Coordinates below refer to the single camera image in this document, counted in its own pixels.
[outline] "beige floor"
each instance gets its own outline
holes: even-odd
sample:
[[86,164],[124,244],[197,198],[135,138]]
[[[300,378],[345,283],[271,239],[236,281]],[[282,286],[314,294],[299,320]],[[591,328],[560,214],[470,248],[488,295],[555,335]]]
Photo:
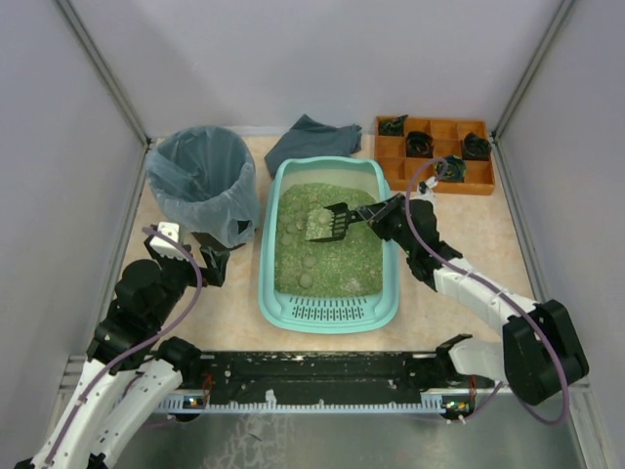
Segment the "beige floor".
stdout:
[[[276,136],[244,138],[256,160],[258,192],[263,206],[271,183],[263,157],[277,139]],[[372,157],[373,144],[371,136],[363,136],[362,151],[356,157]],[[442,239],[462,252],[479,271],[518,294],[530,294],[517,236],[499,181],[491,196],[438,195],[437,216]],[[141,227],[162,220],[146,186],[125,264],[146,256]],[[385,327],[339,336],[277,328],[265,320],[258,307],[261,237],[261,230],[258,230],[253,243],[232,252],[224,287],[204,289],[194,310],[174,331],[175,335],[207,351],[427,351],[463,332],[486,340],[498,339],[497,334],[469,310],[415,280],[403,258],[399,311]],[[194,239],[189,237],[186,242],[197,248]],[[192,289],[189,289],[170,319],[177,315],[191,294]]]

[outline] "orange tray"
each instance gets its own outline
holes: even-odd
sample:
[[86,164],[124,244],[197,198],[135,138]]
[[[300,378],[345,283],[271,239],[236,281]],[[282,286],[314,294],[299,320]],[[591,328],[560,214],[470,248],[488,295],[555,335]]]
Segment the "orange tray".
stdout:
[[[389,186],[394,191],[408,189],[414,173],[430,158],[406,156],[406,136],[409,132],[420,131],[430,134],[434,139],[434,158],[450,154],[462,157],[460,144],[471,132],[483,139],[488,138],[486,124],[481,120],[431,119],[428,117],[408,117],[403,124],[403,136],[391,137],[380,135],[380,120],[395,116],[382,115],[376,118],[375,125],[375,160],[384,171]],[[495,190],[495,175],[492,155],[487,161],[465,160],[467,173],[464,182],[439,182],[435,192],[467,193],[471,195],[491,195]],[[434,174],[434,168],[425,171],[420,181]]]

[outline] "gray trash bag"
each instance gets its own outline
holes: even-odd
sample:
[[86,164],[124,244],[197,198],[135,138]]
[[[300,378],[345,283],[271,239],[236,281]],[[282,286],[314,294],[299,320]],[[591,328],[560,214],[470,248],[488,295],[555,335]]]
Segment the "gray trash bag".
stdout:
[[147,181],[167,218],[227,248],[260,226],[256,166],[241,138],[222,127],[191,127],[147,155]]

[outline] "litter scoop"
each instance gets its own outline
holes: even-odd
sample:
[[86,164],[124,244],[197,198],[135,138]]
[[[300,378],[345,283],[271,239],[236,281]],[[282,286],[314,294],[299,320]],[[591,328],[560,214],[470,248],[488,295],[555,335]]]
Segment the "litter scoop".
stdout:
[[335,203],[309,212],[306,241],[332,242],[345,238],[352,223],[374,224],[390,213],[398,202],[397,195],[371,205],[361,205],[350,210],[346,202]]
[[317,208],[309,212],[306,225],[306,241],[331,242],[345,238],[348,226],[364,220],[356,210],[350,210],[345,202]]

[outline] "litter box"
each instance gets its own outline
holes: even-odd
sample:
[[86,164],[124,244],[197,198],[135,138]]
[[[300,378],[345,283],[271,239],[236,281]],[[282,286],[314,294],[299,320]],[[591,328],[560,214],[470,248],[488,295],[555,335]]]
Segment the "litter box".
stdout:
[[263,315],[278,327],[316,334],[347,334],[382,327],[395,316],[399,307],[399,248],[394,241],[380,240],[380,293],[350,298],[314,298],[275,290],[278,201],[291,187],[308,183],[326,183],[366,191],[376,201],[391,196],[382,169],[373,160],[319,156],[285,161],[271,185],[263,227],[259,280],[259,303]]

